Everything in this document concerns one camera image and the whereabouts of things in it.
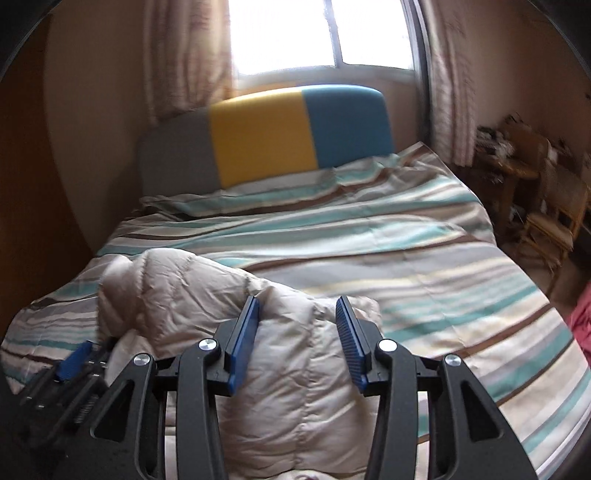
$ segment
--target beige curtain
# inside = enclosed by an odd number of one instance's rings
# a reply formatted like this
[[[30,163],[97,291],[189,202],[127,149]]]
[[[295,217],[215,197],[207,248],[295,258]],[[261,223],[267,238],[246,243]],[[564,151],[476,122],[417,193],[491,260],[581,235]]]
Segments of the beige curtain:
[[[433,150],[447,164],[472,166],[476,94],[464,11],[469,0],[421,0],[431,49]]]
[[[229,98],[228,0],[147,0],[144,69],[153,124]]]

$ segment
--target upholstered headboard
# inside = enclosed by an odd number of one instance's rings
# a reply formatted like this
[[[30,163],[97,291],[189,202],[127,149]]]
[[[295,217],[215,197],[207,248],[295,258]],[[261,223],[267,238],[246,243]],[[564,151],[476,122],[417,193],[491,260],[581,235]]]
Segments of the upholstered headboard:
[[[245,181],[394,152],[384,97],[352,85],[270,90],[173,118],[139,142],[144,195]]]

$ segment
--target window frame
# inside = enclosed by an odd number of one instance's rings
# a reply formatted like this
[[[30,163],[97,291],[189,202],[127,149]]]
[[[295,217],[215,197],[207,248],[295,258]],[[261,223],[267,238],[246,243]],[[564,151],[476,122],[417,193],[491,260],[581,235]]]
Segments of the window frame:
[[[411,51],[413,50],[413,40],[411,37],[411,30],[408,23],[408,14],[405,3],[408,0],[399,0],[402,3],[402,10],[407,22],[408,36],[411,43]],[[370,80],[370,79],[386,79],[394,80],[403,83],[412,83],[415,81],[415,70],[400,69],[397,67],[385,67],[380,65],[363,65],[350,64],[343,61],[343,54],[340,49],[339,27],[335,19],[335,12],[332,5],[332,0],[323,0],[324,2],[324,17],[329,26],[330,41],[332,43],[334,66],[310,66],[310,67],[296,67],[290,69],[272,70],[270,72],[261,72],[253,74],[241,74],[235,68],[236,87],[239,90],[251,89],[257,86],[269,85],[273,83],[285,82],[338,82],[339,80],[347,79],[355,80]]]
[[[407,24],[408,39],[413,54],[413,69],[399,69],[377,65],[349,64],[343,61],[340,50],[339,29],[335,20],[332,0],[324,0],[324,16],[329,25],[333,47],[334,66],[298,67],[255,74],[239,74],[235,68],[236,90],[257,89],[265,85],[295,83],[314,85],[322,83],[362,83],[376,79],[415,84],[418,92],[419,139],[431,145],[431,54],[427,25],[421,9],[421,0],[399,0]]]

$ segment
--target striped duvet cover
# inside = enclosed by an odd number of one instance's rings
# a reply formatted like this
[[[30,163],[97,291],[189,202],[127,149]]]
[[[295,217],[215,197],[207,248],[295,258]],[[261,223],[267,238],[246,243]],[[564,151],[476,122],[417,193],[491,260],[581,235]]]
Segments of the striped duvet cover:
[[[98,336],[96,291],[116,254],[182,248],[318,296],[378,301],[385,336],[455,352],[497,402],[540,478],[591,415],[591,371],[560,315],[494,243],[477,198],[421,144],[400,155],[277,177],[207,196],[142,200],[72,282],[23,309],[1,346],[18,390]],[[426,478],[420,396],[417,478]]]

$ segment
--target metal screw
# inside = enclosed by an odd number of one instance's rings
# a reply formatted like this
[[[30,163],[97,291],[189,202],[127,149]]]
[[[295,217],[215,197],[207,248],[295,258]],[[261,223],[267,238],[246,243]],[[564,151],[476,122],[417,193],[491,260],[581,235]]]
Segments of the metal screw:
[[[217,347],[217,342],[213,338],[206,338],[199,342],[199,348],[206,352],[213,350],[215,347]]]
[[[149,364],[150,356],[147,353],[140,353],[134,357],[134,363],[138,367],[143,367],[144,365]]]
[[[462,359],[457,355],[447,355],[445,357],[445,363],[447,363],[450,367],[459,367],[462,364]]]
[[[398,348],[398,344],[394,340],[385,338],[379,341],[378,347],[382,352],[393,352]]]

